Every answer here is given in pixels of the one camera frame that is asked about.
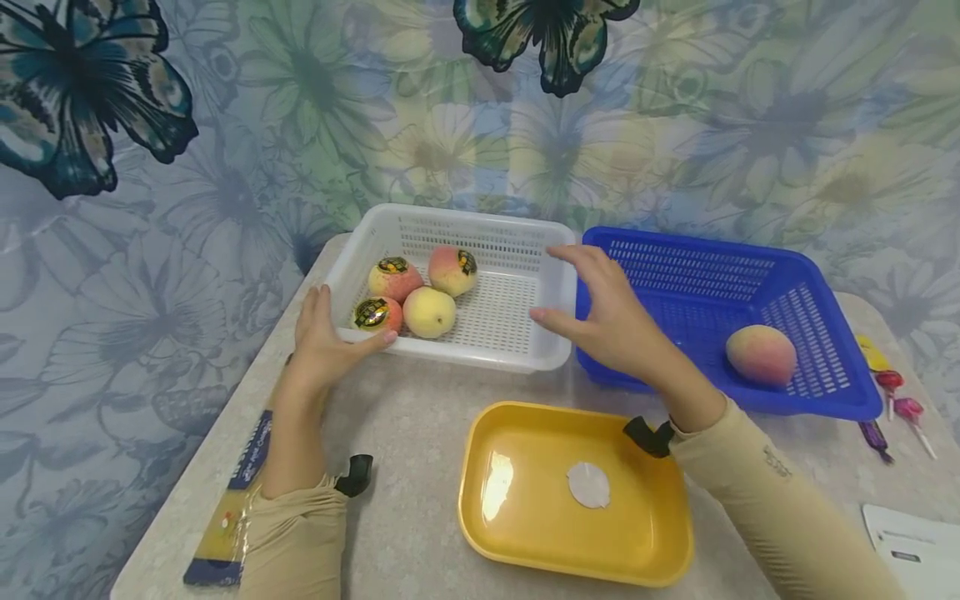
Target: blue plastic basket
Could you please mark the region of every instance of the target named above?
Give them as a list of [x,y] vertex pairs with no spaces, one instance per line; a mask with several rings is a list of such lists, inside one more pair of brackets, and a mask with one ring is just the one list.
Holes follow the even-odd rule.
[[[836,297],[806,256],[620,228],[592,228],[584,244],[602,248],[620,264],[666,335],[745,410],[861,421],[882,412],[883,401]],[[579,281],[577,318],[589,311],[587,286]],[[751,324],[779,329],[797,348],[797,371],[786,389],[758,386],[727,360],[727,338]],[[577,358],[593,381],[651,391],[579,349]]]

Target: hand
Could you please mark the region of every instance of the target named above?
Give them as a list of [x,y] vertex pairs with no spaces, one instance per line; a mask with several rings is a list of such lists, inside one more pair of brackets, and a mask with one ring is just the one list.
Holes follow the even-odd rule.
[[296,349],[283,374],[284,388],[310,399],[326,393],[364,358],[390,347],[396,332],[377,333],[357,344],[340,339],[330,320],[330,288],[312,287],[297,317]]
[[577,269],[590,292],[590,314],[577,321],[560,310],[533,308],[530,317],[610,369],[644,380],[656,374],[663,351],[675,347],[636,299],[620,265],[594,246],[555,246],[547,253]]

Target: white plastic basket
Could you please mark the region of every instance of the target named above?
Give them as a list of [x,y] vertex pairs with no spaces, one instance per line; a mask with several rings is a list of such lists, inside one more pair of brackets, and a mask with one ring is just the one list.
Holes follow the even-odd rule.
[[437,340],[406,330],[389,352],[501,371],[551,371],[570,355],[570,343],[531,322],[532,306],[573,313],[577,274],[548,256],[547,246],[575,244],[558,223],[406,204],[381,204],[364,216],[326,283],[340,336],[355,342],[369,333],[350,327],[353,307],[370,295],[367,275],[385,256],[403,256],[428,281],[430,253],[448,244],[477,260],[476,286],[457,299],[456,324]]

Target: white paper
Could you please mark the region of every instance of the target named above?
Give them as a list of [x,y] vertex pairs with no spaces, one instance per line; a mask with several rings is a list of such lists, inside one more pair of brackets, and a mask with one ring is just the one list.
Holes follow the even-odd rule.
[[960,525],[863,505],[874,549],[914,600],[960,600]]
[[577,502],[589,509],[610,505],[610,480],[607,473],[592,463],[577,463],[566,472],[567,485]]

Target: peach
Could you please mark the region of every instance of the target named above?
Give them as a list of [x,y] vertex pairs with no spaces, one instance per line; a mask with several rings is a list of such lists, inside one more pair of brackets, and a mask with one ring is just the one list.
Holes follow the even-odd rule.
[[453,328],[457,303],[449,294],[421,287],[403,303],[403,319],[414,335],[433,340]]
[[387,256],[370,269],[367,277],[373,296],[386,296],[403,304],[410,292],[423,286],[423,277],[406,258]]
[[361,331],[392,329],[399,333],[403,327],[403,308],[392,298],[373,296],[353,308],[351,323]]
[[453,246],[438,246],[430,254],[427,268],[430,285],[457,298],[477,282],[477,261],[473,254]]
[[767,325],[750,325],[727,340],[727,358],[738,373],[770,386],[786,387],[797,369],[797,349],[790,339]]

